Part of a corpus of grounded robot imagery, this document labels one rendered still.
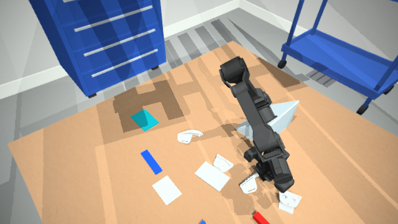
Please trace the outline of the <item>red cube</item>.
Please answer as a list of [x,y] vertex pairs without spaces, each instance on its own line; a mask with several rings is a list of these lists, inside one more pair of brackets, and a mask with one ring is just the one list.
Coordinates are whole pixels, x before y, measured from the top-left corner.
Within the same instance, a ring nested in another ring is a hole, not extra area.
[[258,224],[270,224],[259,212],[257,212],[254,216],[253,219],[258,223]]

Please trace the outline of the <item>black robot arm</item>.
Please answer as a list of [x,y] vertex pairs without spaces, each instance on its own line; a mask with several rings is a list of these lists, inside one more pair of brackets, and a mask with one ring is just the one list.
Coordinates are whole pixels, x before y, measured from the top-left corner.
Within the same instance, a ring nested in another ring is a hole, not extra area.
[[[262,163],[268,162],[275,183],[290,182],[293,179],[287,163],[290,154],[285,150],[280,135],[268,124],[277,117],[270,107],[272,101],[269,95],[261,88],[254,88],[249,81],[249,72],[243,57],[236,56],[220,65],[220,68],[222,82],[230,88],[252,128],[252,142]],[[235,85],[231,86],[229,83]]]

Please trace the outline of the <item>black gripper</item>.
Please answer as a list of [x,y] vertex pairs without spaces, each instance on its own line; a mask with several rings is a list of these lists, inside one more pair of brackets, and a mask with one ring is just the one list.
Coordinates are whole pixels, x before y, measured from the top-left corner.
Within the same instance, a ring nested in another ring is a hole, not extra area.
[[[255,167],[255,170],[259,174],[262,181],[266,180],[268,182],[271,182],[273,180],[273,176],[270,171],[268,162],[262,163],[261,158],[259,157],[259,154],[258,154],[255,146],[250,147],[247,151],[245,151],[243,157],[248,162],[252,162],[253,159],[258,161],[258,163],[256,164],[256,167]],[[274,186],[280,193],[284,194],[286,191],[288,191],[288,189],[290,189],[290,187],[293,186],[293,184],[294,184],[294,179],[292,179],[290,182],[285,183],[285,184],[274,183]]]

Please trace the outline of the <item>cyan flat rectangular plate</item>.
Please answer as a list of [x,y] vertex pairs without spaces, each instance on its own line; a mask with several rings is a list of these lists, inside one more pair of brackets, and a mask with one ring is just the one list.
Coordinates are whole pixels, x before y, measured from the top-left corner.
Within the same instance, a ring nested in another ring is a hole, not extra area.
[[132,115],[131,118],[144,130],[152,128],[159,122],[145,109]]

